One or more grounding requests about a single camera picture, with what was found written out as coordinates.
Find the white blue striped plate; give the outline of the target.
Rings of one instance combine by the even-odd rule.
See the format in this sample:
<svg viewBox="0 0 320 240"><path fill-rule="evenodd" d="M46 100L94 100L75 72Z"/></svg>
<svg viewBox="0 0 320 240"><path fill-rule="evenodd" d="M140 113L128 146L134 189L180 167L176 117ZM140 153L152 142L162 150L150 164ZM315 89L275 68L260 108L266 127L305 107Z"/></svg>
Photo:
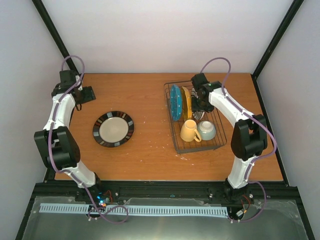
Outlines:
<svg viewBox="0 0 320 240"><path fill-rule="evenodd" d="M195 90L195 88L193 87L192 90L191 90L191 96L192 97L195 97L196 99L198 98L198 95L197 95L197 92ZM197 121L201 120L204 115L205 115L205 112L204 111L192 111L192 115L193 115L193 118Z"/></svg>

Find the orange dotted plate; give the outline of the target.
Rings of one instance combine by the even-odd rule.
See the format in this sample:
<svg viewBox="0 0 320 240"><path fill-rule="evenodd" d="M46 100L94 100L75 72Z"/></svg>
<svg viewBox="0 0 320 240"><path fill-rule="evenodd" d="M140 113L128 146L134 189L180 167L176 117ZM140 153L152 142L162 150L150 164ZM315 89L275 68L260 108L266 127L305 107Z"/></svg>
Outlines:
<svg viewBox="0 0 320 240"><path fill-rule="evenodd" d="M182 117L183 120L191 120L193 116L192 112L192 97L190 94L190 91L182 86L180 88L181 90L181 95L182 95Z"/></svg>

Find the teal dotted plate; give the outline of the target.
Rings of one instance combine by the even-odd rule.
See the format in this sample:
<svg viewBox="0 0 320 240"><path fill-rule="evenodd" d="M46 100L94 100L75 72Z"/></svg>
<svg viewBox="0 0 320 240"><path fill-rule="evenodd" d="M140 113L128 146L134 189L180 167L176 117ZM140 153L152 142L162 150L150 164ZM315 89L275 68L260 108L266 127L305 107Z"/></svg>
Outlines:
<svg viewBox="0 0 320 240"><path fill-rule="evenodd" d="M182 106L181 90L176 84L173 84L170 88L170 113L173 121L181 118Z"/></svg>

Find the pale green ceramic bowl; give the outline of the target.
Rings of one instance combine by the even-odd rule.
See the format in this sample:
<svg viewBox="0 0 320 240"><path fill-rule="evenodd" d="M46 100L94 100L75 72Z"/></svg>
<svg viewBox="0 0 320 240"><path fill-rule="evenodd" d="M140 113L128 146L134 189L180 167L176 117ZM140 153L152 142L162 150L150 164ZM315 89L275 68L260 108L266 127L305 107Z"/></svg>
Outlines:
<svg viewBox="0 0 320 240"><path fill-rule="evenodd" d="M208 120L200 121L197 124L197 131L199 132L203 141L213 140L217 133L214 124Z"/></svg>

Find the yellow ceramic mug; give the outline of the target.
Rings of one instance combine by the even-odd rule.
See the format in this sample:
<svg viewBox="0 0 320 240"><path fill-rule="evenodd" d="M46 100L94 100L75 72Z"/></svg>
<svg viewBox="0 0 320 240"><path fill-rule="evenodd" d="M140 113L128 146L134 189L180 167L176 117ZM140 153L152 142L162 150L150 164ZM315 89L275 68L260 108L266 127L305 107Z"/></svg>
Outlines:
<svg viewBox="0 0 320 240"><path fill-rule="evenodd" d="M202 137L198 132L197 123L192 119L184 122L180 130L180 137L185 142L196 141L199 143L202 141Z"/></svg>

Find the dark wire dish rack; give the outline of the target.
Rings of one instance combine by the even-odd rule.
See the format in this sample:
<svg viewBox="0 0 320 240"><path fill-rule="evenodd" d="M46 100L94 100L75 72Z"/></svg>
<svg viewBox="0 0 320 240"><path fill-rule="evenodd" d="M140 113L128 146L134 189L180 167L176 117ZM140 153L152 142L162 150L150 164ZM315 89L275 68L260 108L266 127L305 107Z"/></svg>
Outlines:
<svg viewBox="0 0 320 240"><path fill-rule="evenodd" d="M192 83L190 81L176 81L176 82L167 82L164 84L164 99L165 105L167 108L168 122L170 126L170 133L173 141L174 148L178 154L186 154L192 152L200 152L207 150L215 150L220 147L223 147L227 143L227 136L223 127L221 120L220 112L215 108L211 112L205 112L204 117L201 120L195 120L192 116L192 119L199 123L201 121L210 121L214 124L216 129L216 135L212 140L202 140L201 142L183 141L180 137L180 130L184 124L184 120L181 117L178 121L173 121L171 112L170 112L170 90L172 85L177 85L178 87L186 87L191 95Z"/></svg>

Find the dark patterned plate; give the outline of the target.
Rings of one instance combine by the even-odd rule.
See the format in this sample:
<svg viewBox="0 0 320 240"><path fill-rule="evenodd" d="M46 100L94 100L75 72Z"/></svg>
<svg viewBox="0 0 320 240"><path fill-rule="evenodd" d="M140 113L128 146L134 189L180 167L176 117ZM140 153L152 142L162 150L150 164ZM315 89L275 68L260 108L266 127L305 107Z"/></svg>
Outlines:
<svg viewBox="0 0 320 240"><path fill-rule="evenodd" d="M106 148L115 148L131 139L135 130L133 119L123 111L109 111L94 123L94 140Z"/></svg>

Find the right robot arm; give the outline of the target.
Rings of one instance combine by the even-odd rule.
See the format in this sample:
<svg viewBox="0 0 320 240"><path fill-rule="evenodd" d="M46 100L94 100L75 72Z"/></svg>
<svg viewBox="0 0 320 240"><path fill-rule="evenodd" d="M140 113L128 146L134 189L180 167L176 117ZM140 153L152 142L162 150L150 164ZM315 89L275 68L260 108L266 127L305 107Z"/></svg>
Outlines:
<svg viewBox="0 0 320 240"><path fill-rule="evenodd" d="M209 82L204 73L191 78L196 97L192 109L210 112L219 110L233 127L230 142L234 154L232 169L224 182L224 197L232 203L246 192L255 161L268 146L266 119L241 106L219 81Z"/></svg>

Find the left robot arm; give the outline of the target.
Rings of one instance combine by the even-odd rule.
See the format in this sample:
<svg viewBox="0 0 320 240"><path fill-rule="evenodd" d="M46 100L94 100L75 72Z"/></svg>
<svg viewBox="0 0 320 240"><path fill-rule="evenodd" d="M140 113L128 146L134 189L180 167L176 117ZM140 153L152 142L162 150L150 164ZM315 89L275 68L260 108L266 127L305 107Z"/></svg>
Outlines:
<svg viewBox="0 0 320 240"><path fill-rule="evenodd" d="M73 70L59 72L60 83L53 89L52 109L43 130L34 133L34 141L44 165L56 173L64 173L79 188L87 188L92 201L103 198L104 188L97 174L81 161L80 148L70 132L74 110L96 99L91 86L82 87L82 76Z"/></svg>

